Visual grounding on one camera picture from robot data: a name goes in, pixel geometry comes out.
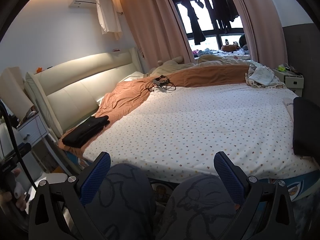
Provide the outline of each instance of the hand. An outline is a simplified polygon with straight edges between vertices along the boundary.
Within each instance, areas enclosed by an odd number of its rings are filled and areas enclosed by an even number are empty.
[[[12,171],[13,174],[17,177],[21,170],[19,168],[15,169]],[[4,193],[0,193],[0,199],[2,199],[4,202],[9,202],[12,200],[12,195],[10,192],[4,192]],[[27,203],[26,201],[24,200],[24,195],[20,196],[19,199],[17,199],[17,202],[16,202],[16,206],[17,208],[19,208],[21,211],[24,211],[27,207]]]

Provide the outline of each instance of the screw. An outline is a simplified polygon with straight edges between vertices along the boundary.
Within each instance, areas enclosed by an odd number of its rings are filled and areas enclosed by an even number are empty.
[[[255,176],[250,176],[249,181],[251,181],[252,183],[256,183],[258,179]]]
[[[285,182],[284,182],[283,180],[279,180],[279,185],[280,185],[281,187],[284,187],[284,186],[285,186]]]
[[[69,182],[74,182],[76,179],[77,179],[76,176],[71,176],[71,177],[68,178],[68,181]]]
[[[43,179],[39,182],[39,186],[44,186],[46,183],[47,183],[47,181],[45,179]]]

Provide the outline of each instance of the black cable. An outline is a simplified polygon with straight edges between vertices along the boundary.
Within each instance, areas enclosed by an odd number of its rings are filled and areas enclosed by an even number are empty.
[[[175,91],[177,89],[176,86],[172,82],[170,82],[170,79],[167,78],[166,76],[160,76],[158,78],[151,80],[150,82],[148,82],[146,84],[145,88],[149,92],[153,92],[154,88],[162,88],[167,91]]]
[[[19,149],[18,149],[18,146],[17,146],[16,138],[14,137],[14,133],[13,133],[13,130],[12,130],[12,126],[11,126],[11,122],[10,122],[10,118],[9,118],[7,109],[5,108],[5,106],[4,106],[4,104],[2,103],[1,100],[0,100],[0,112],[2,112],[2,114],[3,114],[3,118],[4,118],[4,121],[5,121],[5,124],[7,125],[7,129],[8,129],[8,133],[9,133],[9,137],[10,137],[13,149],[16,152],[16,155],[17,155],[17,158],[18,158],[18,160],[19,160],[19,162],[21,164],[21,167],[22,167],[24,173],[26,174],[26,176],[28,177],[28,179],[29,179],[31,185],[33,186],[33,188],[35,190],[37,190],[37,186],[33,182],[33,179],[31,177],[26,165],[25,165],[24,161],[22,160],[22,157],[20,155],[20,152],[19,152]]]

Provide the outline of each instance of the white towel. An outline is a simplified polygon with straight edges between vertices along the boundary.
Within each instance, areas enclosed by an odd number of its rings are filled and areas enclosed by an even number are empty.
[[[112,0],[96,0],[98,19],[102,34],[112,32],[118,40],[122,36],[122,30],[116,8]]]
[[[265,67],[257,67],[254,73],[249,77],[249,79],[264,85],[268,86],[273,80],[274,74],[272,71],[269,71]]]

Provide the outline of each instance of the headboard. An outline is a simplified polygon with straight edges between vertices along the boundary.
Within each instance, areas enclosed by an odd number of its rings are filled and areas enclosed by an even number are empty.
[[[97,101],[135,71],[135,48],[71,60],[38,74],[27,72],[25,89],[57,138],[98,109]]]

